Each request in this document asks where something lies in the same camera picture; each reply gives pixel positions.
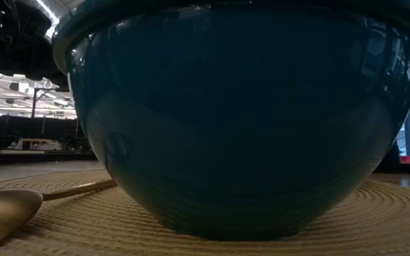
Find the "round woven straw placemat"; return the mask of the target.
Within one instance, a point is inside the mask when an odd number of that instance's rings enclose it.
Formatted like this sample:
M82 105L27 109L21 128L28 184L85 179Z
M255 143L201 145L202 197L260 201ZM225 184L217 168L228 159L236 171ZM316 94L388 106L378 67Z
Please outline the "round woven straw placemat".
M224 242L163 228L113 187L43 204L0 256L410 256L410 188L366 181L294 236Z

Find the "black workstation overhead frame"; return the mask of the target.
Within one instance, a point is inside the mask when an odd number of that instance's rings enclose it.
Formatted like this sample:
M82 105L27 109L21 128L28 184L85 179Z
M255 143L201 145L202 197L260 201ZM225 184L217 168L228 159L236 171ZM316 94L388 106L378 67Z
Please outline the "black workstation overhead frame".
M42 99L42 98L46 95L46 93L49 92L49 91L50 91L50 89L47 89L47 88L35 87L35 88L33 89L33 102L32 102L32 108L31 108L31 119L34 119L35 116L36 116L36 105L37 105L37 102L38 102L40 99Z

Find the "black workstation table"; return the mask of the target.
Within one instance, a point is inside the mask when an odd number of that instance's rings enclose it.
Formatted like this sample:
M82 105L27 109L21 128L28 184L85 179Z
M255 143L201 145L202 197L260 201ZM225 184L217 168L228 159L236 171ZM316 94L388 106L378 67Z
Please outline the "black workstation table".
M0 116L0 148L20 139L50 139L76 148L85 142L85 135L77 119Z

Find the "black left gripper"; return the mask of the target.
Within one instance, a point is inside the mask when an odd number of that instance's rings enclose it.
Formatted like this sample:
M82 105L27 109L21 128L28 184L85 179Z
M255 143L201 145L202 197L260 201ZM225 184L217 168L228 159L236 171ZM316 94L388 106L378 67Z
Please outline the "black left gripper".
M0 0L0 73L67 87L67 77L56 66L46 38L51 25L40 9L22 0Z

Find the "teal glossy bowl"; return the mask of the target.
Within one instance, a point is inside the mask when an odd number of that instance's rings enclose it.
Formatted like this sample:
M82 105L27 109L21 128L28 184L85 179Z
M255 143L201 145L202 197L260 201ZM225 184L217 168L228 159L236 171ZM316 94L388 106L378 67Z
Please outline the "teal glossy bowl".
M303 229L410 110L410 0L84 0L52 44L99 162L201 238Z

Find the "wooden spoon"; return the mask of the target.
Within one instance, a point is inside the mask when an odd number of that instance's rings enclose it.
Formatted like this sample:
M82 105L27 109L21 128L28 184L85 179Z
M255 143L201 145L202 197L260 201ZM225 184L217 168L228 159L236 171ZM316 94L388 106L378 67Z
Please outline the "wooden spoon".
M115 185L115 181L107 179L51 193L40 193L25 188L0 189L0 241L30 221L45 201L97 191Z

